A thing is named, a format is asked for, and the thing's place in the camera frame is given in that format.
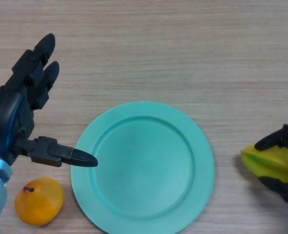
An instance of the teal plate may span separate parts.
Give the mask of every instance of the teal plate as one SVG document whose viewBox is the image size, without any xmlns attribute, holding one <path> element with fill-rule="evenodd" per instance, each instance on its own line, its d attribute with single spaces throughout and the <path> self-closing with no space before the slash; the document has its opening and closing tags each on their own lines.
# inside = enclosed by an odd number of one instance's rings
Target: teal plate
<svg viewBox="0 0 288 234">
<path fill-rule="evenodd" d="M 200 214 L 214 182 L 204 133 L 181 111 L 156 102 L 116 106 L 83 132 L 77 149 L 95 168 L 71 166 L 85 215 L 110 234 L 175 234 Z"/>
</svg>

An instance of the wooden table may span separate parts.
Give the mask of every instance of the wooden table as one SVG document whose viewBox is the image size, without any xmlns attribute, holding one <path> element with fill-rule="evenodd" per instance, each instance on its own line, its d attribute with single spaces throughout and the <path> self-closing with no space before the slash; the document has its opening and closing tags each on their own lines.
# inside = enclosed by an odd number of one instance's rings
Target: wooden table
<svg viewBox="0 0 288 234">
<path fill-rule="evenodd" d="M 26 49 L 56 36 L 61 72 L 32 137 L 75 146 L 86 126 L 117 104 L 150 99 L 191 116 L 214 151 L 211 199 L 184 234 L 288 233 L 288 204 L 242 166 L 242 148 L 288 123 L 288 0 L 3 0 L 0 85 Z M 21 156 L 13 165 L 2 234 L 98 234 L 72 194 L 70 167 Z M 16 193 L 38 176 L 65 190 L 60 215 L 23 224 Z"/>
</svg>

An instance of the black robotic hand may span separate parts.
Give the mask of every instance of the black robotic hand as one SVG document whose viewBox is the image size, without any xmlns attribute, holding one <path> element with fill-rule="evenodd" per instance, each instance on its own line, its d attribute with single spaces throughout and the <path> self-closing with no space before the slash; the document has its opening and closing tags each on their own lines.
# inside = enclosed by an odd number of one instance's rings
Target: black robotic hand
<svg viewBox="0 0 288 234">
<path fill-rule="evenodd" d="M 55 48 L 53 34 L 45 36 L 34 48 L 26 50 L 13 66 L 13 75 L 0 87 L 0 158 L 12 165 L 18 155 L 51 166 L 96 167 L 92 155 L 58 144 L 56 139 L 41 136 L 29 140 L 34 129 L 34 111 L 42 109 L 48 92 L 59 74 L 59 64 L 52 62 L 44 70 Z"/>
<path fill-rule="evenodd" d="M 259 151 L 267 150 L 271 147 L 288 148 L 288 125 L 285 124 L 282 129 L 266 136 L 255 144 L 255 149 Z M 259 177 L 260 182 L 268 189 L 278 193 L 285 202 L 288 202 L 288 182 L 284 183 L 277 178 L 267 176 Z"/>
</svg>

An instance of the robotic hand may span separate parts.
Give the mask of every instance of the robotic hand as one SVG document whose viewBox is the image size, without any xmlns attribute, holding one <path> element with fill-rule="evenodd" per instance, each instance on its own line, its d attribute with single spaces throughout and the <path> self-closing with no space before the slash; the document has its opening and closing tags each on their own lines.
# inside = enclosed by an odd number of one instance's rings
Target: robotic hand
<svg viewBox="0 0 288 234">
<path fill-rule="evenodd" d="M 259 181 L 288 202 L 288 125 L 242 150 L 242 160 Z"/>
<path fill-rule="evenodd" d="M 18 155 L 28 156 L 32 162 L 60 167 L 67 163 L 83 167 L 96 167 L 92 155 L 58 144 L 56 139 L 41 136 L 28 139 L 34 129 L 34 111 L 42 109 L 48 101 L 59 73 L 55 61 L 45 70 L 55 48 L 53 34 L 45 36 L 34 48 L 26 50 L 12 68 L 13 74 L 0 87 L 0 214 L 6 204 L 6 183 L 11 165 Z"/>
</svg>

